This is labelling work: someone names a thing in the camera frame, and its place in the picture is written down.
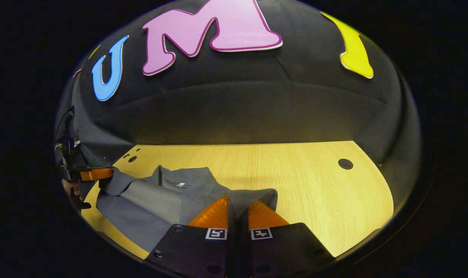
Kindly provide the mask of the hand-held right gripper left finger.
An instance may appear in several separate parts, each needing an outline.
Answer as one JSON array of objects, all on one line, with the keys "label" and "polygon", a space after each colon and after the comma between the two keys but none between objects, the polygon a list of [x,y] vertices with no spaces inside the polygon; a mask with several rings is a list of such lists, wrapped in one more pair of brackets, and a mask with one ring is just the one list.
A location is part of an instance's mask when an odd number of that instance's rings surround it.
[{"label": "hand-held right gripper left finger", "polygon": [[225,194],[187,224],[172,224],[146,262],[176,278],[228,278],[235,229],[232,198]]}]

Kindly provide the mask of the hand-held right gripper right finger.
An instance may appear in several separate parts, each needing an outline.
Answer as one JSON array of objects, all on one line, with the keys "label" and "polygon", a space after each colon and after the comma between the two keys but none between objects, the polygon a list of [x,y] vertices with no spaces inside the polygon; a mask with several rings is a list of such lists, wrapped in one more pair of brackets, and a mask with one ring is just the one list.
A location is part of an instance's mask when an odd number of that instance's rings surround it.
[{"label": "hand-held right gripper right finger", "polygon": [[304,223],[290,224],[262,201],[241,204],[241,278],[320,278],[335,257]]}]

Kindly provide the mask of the grey button-up shirt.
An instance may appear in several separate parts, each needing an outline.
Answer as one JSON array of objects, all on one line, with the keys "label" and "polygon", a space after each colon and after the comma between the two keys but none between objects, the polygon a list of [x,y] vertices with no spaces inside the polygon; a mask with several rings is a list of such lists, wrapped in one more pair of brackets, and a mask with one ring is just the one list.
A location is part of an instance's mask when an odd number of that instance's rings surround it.
[{"label": "grey button-up shirt", "polygon": [[96,207],[131,242],[151,252],[172,225],[188,224],[225,195],[236,217],[255,201],[272,210],[278,203],[275,189],[231,190],[207,167],[171,171],[158,166],[145,178],[114,168],[110,181],[100,185]]}]

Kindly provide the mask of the black backdrop cloth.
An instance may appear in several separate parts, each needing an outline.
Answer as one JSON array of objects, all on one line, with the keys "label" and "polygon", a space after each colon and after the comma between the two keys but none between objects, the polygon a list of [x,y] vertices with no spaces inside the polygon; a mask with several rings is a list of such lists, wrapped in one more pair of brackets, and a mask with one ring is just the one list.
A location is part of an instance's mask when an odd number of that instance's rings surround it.
[{"label": "black backdrop cloth", "polygon": [[412,183],[421,127],[396,63],[370,37],[296,0],[175,0],[89,52],[56,109],[87,163],[132,145],[353,141],[388,183]]}]

